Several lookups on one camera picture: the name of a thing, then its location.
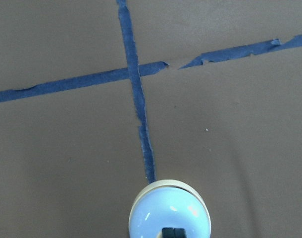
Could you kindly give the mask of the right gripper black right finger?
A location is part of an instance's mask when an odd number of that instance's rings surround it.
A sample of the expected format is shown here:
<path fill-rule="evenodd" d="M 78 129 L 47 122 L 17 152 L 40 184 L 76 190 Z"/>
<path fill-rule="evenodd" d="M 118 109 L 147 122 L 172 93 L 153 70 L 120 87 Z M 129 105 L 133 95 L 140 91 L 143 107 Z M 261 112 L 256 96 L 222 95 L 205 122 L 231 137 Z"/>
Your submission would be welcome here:
<path fill-rule="evenodd" d="M 174 237 L 175 238 L 185 238 L 185 230 L 183 228 L 175 228 Z"/>

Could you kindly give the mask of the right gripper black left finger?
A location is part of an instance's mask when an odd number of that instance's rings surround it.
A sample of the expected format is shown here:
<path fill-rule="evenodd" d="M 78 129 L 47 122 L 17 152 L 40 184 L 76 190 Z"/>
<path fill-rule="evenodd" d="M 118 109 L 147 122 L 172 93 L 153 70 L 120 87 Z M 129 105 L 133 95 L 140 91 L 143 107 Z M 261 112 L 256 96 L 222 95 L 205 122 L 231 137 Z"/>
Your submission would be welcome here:
<path fill-rule="evenodd" d="M 162 238 L 174 238 L 174 229 L 173 228 L 163 228 L 162 229 Z"/>

